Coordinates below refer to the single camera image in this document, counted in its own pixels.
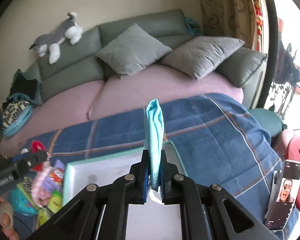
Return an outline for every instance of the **smartphone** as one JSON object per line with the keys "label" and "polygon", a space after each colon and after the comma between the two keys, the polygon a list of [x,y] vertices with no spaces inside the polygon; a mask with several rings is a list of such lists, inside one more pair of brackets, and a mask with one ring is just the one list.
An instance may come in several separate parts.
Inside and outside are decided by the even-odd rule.
{"label": "smartphone", "polygon": [[271,231],[282,231],[288,222],[300,186],[300,162],[285,160],[279,193],[265,222]]}

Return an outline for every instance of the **metal screw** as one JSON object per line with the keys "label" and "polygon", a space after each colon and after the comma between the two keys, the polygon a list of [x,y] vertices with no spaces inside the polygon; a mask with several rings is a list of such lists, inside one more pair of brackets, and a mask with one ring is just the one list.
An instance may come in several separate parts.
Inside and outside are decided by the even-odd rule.
{"label": "metal screw", "polygon": [[219,185],[218,183],[212,184],[211,187],[214,191],[220,191],[222,189],[221,185]]}
{"label": "metal screw", "polygon": [[184,177],[181,174],[176,174],[176,175],[174,175],[174,179],[177,180],[177,181],[181,181],[181,180],[184,179]]}
{"label": "metal screw", "polygon": [[87,186],[88,191],[95,191],[96,189],[97,189],[97,185],[95,185],[95,184],[89,184]]}
{"label": "metal screw", "polygon": [[134,175],[133,174],[127,174],[124,176],[125,180],[134,180]]}

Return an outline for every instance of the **stuffed animal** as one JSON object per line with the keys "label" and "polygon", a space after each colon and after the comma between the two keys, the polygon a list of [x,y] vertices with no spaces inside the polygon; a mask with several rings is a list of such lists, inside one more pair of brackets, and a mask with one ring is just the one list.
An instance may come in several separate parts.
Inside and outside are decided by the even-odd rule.
{"label": "stuffed animal", "polygon": [[82,37],[82,28],[75,22],[77,14],[75,12],[69,12],[67,15],[69,16],[69,19],[63,21],[51,33],[40,35],[29,48],[34,49],[34,51],[38,53],[39,57],[46,55],[47,50],[49,50],[50,65],[56,63],[60,58],[59,45],[63,43],[66,38],[70,39],[71,45],[74,45]]}

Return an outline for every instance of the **yellow-green package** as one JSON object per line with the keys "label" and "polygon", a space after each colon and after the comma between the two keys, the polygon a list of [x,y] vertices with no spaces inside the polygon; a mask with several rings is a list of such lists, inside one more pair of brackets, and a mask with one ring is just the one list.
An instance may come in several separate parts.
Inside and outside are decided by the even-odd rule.
{"label": "yellow-green package", "polygon": [[62,208],[62,194],[59,191],[52,192],[48,208],[54,214]]}
{"label": "yellow-green package", "polygon": [[49,210],[47,208],[39,209],[39,211],[38,211],[39,226],[42,226],[49,219],[50,219]]}

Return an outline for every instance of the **blue blanket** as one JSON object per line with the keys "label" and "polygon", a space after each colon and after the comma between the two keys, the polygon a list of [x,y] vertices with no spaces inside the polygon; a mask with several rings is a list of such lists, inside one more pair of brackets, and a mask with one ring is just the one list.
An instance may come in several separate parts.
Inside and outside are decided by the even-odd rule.
{"label": "blue blanket", "polygon": [[[161,105],[165,132],[176,146],[186,172],[196,183],[221,184],[264,222],[274,170],[282,162],[270,147],[270,134],[247,109],[223,94],[181,99]],[[129,150],[145,139],[142,109],[36,136],[64,164]],[[284,231],[287,239],[298,219],[294,209]]]}

